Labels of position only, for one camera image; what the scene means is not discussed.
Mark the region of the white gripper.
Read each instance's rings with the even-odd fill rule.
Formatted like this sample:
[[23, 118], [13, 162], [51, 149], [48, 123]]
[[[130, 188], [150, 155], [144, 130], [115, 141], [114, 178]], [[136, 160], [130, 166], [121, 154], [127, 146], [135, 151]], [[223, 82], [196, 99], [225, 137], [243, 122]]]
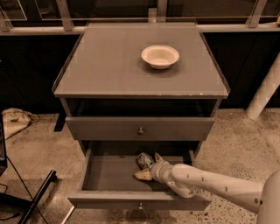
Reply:
[[144, 169], [134, 173], [134, 176], [139, 180], [151, 181], [155, 179], [160, 183], [171, 183], [174, 181], [172, 176], [173, 165], [163, 160], [163, 158], [156, 152], [156, 163], [151, 167], [151, 170]]

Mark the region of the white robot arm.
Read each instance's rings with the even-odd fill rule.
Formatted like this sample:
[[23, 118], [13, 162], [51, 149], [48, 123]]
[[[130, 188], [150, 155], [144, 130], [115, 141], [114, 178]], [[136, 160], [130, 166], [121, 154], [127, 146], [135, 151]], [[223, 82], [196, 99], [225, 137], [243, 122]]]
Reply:
[[280, 171], [273, 172], [263, 184], [203, 171], [188, 164], [170, 164], [158, 153], [152, 158], [143, 152], [136, 161], [142, 168], [134, 174], [139, 180], [167, 184], [186, 199], [203, 189], [256, 213], [257, 224], [280, 224]]

